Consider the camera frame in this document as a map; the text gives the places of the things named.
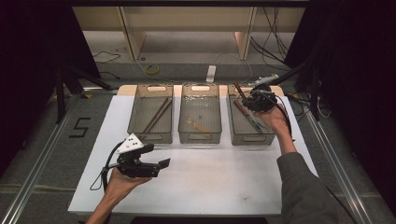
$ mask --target hand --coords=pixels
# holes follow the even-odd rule
[[[127,175],[123,175],[119,169],[114,168],[111,172],[110,180],[108,181],[105,198],[108,198],[113,203],[119,203],[134,188],[150,181],[151,179],[151,177],[131,178]]]
[[[276,106],[267,112],[255,112],[254,117],[262,119],[262,121],[264,121],[264,123],[276,134],[284,132],[285,130],[288,132],[289,127],[285,116]]]
[[[282,155],[297,151],[291,139],[286,118],[279,108],[274,106],[274,108],[267,112],[255,112],[254,116],[262,119],[262,121],[274,131],[278,138]]]
[[[95,211],[87,220],[86,224],[104,223],[113,208],[124,199],[134,188],[150,181],[151,177],[131,178],[123,175],[119,169],[115,168],[111,172],[105,196],[96,206]]]

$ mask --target white table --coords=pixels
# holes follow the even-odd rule
[[[316,169],[286,97],[283,102],[290,115],[293,138],[309,168]],[[218,145],[184,145],[178,138],[180,94],[175,91],[173,144],[156,146],[143,154],[141,161],[171,158],[168,168],[157,178],[139,186],[113,213],[135,216],[171,217],[248,217],[279,215],[281,180],[276,164],[280,156],[277,138],[271,146],[235,147],[231,144],[226,94],[220,95],[222,134]],[[87,215],[99,204],[103,188],[90,186],[105,165],[113,147],[129,134],[127,127],[134,104],[133,96],[114,96],[97,136],[92,154],[68,208]]]

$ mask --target wire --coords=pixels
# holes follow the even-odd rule
[[[323,118],[325,118],[325,119],[329,118],[329,117],[330,117],[330,114],[332,113],[332,111],[329,110],[329,113],[328,113],[327,115],[324,115],[324,114],[321,112],[321,109],[319,108],[319,101],[320,101],[320,98],[318,98],[318,101],[317,101],[317,108],[318,108],[319,114],[320,114]]]
[[[296,102],[296,103],[301,107],[301,109],[302,109],[302,112],[301,112],[301,113],[299,113],[299,114],[294,114],[294,116],[301,116],[301,115],[304,113],[304,107],[305,107],[306,105],[309,105],[308,102],[305,102],[305,101],[302,101],[301,99],[298,99],[297,97],[293,96],[293,94],[288,94],[288,93],[286,93],[285,96],[288,97],[288,99],[289,99],[291,102]]]
[[[292,134],[291,134],[291,123],[290,123],[290,118],[289,118],[288,110],[286,109],[285,103],[283,103],[282,98],[280,98],[280,97],[277,96],[277,95],[276,95],[276,98],[278,98],[278,99],[280,100],[280,102],[282,102],[283,109],[282,109],[276,102],[272,101],[269,97],[267,97],[267,99],[270,100],[270,101],[280,110],[280,112],[282,112],[283,116],[285,116],[286,122],[287,122],[287,124],[288,124],[288,126],[289,126],[290,136],[292,136]]]
[[[267,57],[267,58],[275,59],[275,60],[277,60],[277,61],[279,61],[279,62],[285,64],[282,60],[280,60],[279,58],[277,58],[273,53],[271,53],[270,51],[268,51],[267,49],[264,48],[264,47],[265,47],[265,43],[264,43],[263,46],[260,46],[259,43],[257,43],[257,41],[256,41],[252,36],[250,37],[250,39],[253,41],[253,42],[250,42],[250,44],[253,46],[253,48],[254,48],[255,50],[257,50],[257,51],[262,55],[262,61],[263,61],[266,65],[268,65],[268,66],[270,66],[270,67],[273,67],[273,68],[275,68],[275,69],[278,69],[278,70],[288,71],[288,72],[289,72],[289,69],[283,69],[283,68],[275,67],[275,66],[272,66],[271,64],[269,64],[267,61],[265,61],[264,56]]]
[[[140,64],[137,60],[135,60],[135,62],[137,63],[137,65],[139,65],[139,67],[142,69],[143,74],[145,74],[146,77],[151,78],[151,79],[157,79],[157,80],[162,80],[162,81],[168,81],[168,82],[173,82],[173,83],[184,83],[184,82],[190,82],[190,81],[186,81],[186,80],[172,80],[172,79],[167,79],[167,78],[160,78],[160,77],[154,77],[153,75],[149,75],[147,74],[146,70],[142,64]]]
[[[98,188],[94,189],[94,188],[93,188],[93,185],[94,185],[94,184],[98,181],[98,179],[104,174],[104,172],[108,172],[109,169],[115,167],[115,165],[109,166],[109,164],[110,164],[111,158],[113,157],[114,152],[117,150],[117,148],[119,148],[119,147],[122,145],[122,143],[123,143],[123,141],[120,142],[120,143],[118,143],[118,144],[111,150],[110,155],[109,155],[108,158],[107,158],[107,161],[106,161],[105,166],[102,168],[102,171],[100,172],[99,176],[97,176],[96,179],[95,179],[95,181],[93,181],[92,185],[90,186],[90,190],[98,190],[98,189],[100,189],[100,188],[102,187],[102,185],[104,185],[104,187],[106,188],[106,183],[103,182],[103,179],[101,179],[100,186],[99,186]]]
[[[279,37],[278,32],[277,32],[277,14],[279,12],[279,8],[278,7],[274,8],[274,22],[272,25],[271,25],[270,19],[268,18],[267,12],[265,11],[265,7],[263,7],[262,9],[263,9],[265,17],[268,21],[268,24],[271,28],[271,32],[269,35],[271,35],[271,33],[274,34],[274,37],[276,38],[276,43],[277,43],[279,53],[280,53],[281,57],[284,59],[283,54],[285,54],[285,55],[287,54],[287,52],[285,52],[285,51],[287,51],[288,48],[286,48],[286,46],[283,44],[283,41],[281,40],[281,38]]]
[[[102,53],[110,54],[110,55],[113,55],[113,56],[116,56],[116,57],[112,58],[110,60],[107,60],[105,62],[96,62],[96,63],[108,63],[108,62],[114,61],[114,60],[118,59],[119,57],[121,57],[120,54],[110,53],[110,52],[107,52],[107,51],[100,51],[99,53],[92,55],[92,57],[94,58],[94,57],[96,57],[96,56],[98,56],[99,54],[102,54]]]
[[[247,78],[247,79],[245,79],[245,80],[242,81],[241,83],[245,83],[245,82],[249,81],[249,80],[253,77],[253,72],[251,71],[250,64],[249,64],[247,61],[244,61],[244,60],[239,59],[238,57],[234,56],[234,55],[231,54],[230,52],[221,52],[221,53],[219,53],[218,55],[216,55],[216,58],[215,58],[215,60],[213,61],[213,65],[216,65],[216,59],[217,59],[221,54],[225,54],[225,53],[230,54],[230,55],[233,56],[236,60],[241,61],[241,62],[244,62],[245,64],[247,64],[248,70],[250,71],[250,77]]]
[[[121,77],[118,77],[118,76],[114,75],[114,74],[111,73],[111,72],[100,72],[100,73],[110,74],[111,76],[115,77],[116,79],[121,79]]]

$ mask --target wooden stick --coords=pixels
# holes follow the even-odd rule
[[[148,126],[145,128],[143,133],[148,133],[152,129],[154,124],[160,119],[160,117],[163,115],[163,112],[165,112],[166,108],[168,108],[168,106],[170,104],[172,104],[172,100],[169,100],[169,98],[166,98],[165,101],[163,101],[163,104],[158,109],[157,113],[155,113],[152,120],[148,123]]]

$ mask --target plastic container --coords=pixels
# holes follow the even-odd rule
[[[145,144],[171,144],[173,92],[172,84],[137,85],[127,132]]]
[[[218,144],[221,136],[219,86],[183,84],[178,133],[182,144]]]
[[[248,91],[252,89],[249,86],[240,86],[246,97],[249,96]],[[232,136],[233,146],[259,146],[271,145],[275,134],[268,128],[261,119],[257,119],[253,116],[253,113],[247,108],[244,109],[248,115],[258,124],[258,128],[262,133],[254,128],[254,126],[248,121],[247,116],[238,108],[235,102],[242,105],[242,98],[239,96],[235,85],[228,85],[227,105],[230,119],[230,133]]]

